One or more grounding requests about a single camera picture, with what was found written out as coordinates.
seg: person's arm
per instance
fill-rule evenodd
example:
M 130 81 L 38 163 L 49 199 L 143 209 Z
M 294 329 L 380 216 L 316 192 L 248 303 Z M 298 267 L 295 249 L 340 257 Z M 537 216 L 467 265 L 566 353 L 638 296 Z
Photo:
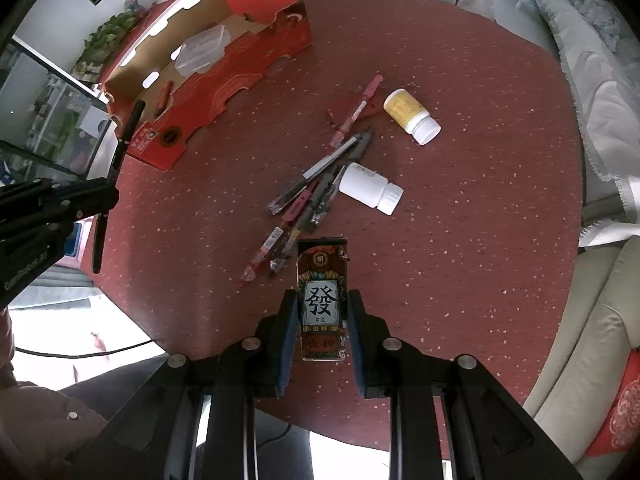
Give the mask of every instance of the person's arm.
M 11 364 L 14 352 L 14 332 L 11 330 L 9 309 L 5 307 L 0 310 L 0 390 L 17 384 Z

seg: cardboard box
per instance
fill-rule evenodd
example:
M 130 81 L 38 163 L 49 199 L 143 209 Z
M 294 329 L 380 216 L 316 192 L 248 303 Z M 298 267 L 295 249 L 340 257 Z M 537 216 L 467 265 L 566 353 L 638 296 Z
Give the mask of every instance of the cardboard box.
M 305 361 L 346 354 L 347 253 L 344 238 L 298 242 L 300 342 Z
M 222 23 L 231 36 L 225 55 L 206 73 L 184 78 L 171 54 L 184 40 Z M 146 109 L 129 145 L 129 155 L 160 170 L 168 170 L 185 152 L 186 140 L 211 124 L 225 102 L 240 89 L 262 79 L 268 67 L 311 45 L 311 32 L 302 0 L 200 0 L 174 14 L 157 35 L 145 38 L 136 55 L 117 67 L 104 84 L 114 102 L 109 110 L 123 119 L 138 99 Z M 144 89 L 143 81 L 159 72 Z M 166 110 L 154 118 L 162 86 L 174 82 Z

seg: beige leather sofa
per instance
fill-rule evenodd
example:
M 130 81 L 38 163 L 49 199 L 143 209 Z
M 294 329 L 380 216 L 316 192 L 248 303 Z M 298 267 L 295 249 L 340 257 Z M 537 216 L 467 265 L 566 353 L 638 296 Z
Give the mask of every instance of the beige leather sofa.
M 524 409 L 587 480 L 607 479 L 625 452 L 584 453 L 640 347 L 640 237 L 579 254 L 558 334 Z

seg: table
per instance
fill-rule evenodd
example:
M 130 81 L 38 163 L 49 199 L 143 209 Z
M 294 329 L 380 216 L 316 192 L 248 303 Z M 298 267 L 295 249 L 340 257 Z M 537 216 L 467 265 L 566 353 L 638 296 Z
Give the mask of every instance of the table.
M 318 235 L 348 239 L 348 284 L 394 336 L 476 355 L 523 401 L 554 339 L 580 227 L 580 143 L 558 62 L 495 23 L 432 0 L 305 0 L 314 46 L 233 97 L 163 173 L 127 158 L 96 283 L 160 346 L 203 358 L 253 333 L 295 286 L 239 276 L 271 199 L 322 155 L 324 103 L 408 88 L 442 126 L 419 146 L 385 113 L 363 164 L 404 188 L 392 216 L 340 195 Z M 350 356 L 303 363 L 257 407 L 386 449 L 388 399 L 359 399 Z

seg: red cardboard box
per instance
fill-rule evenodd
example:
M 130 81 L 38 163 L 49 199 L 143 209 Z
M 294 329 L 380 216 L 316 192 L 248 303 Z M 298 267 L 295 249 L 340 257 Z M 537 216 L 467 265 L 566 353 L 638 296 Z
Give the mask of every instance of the red cardboard box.
M 184 40 L 219 23 L 231 36 L 224 57 L 204 74 L 181 76 L 172 52 Z M 171 169 L 186 151 L 189 136 L 211 124 L 233 94 L 255 85 L 276 60 L 309 45 L 311 31 L 302 0 L 200 0 L 180 10 L 160 33 L 145 38 L 135 56 L 104 84 L 114 98 L 110 112 L 121 118 L 138 99 L 146 102 L 127 153 L 160 170 Z M 158 79 L 143 89 L 142 82 L 154 71 L 159 72 Z M 160 91 L 170 80 L 174 90 L 169 104 L 155 119 Z

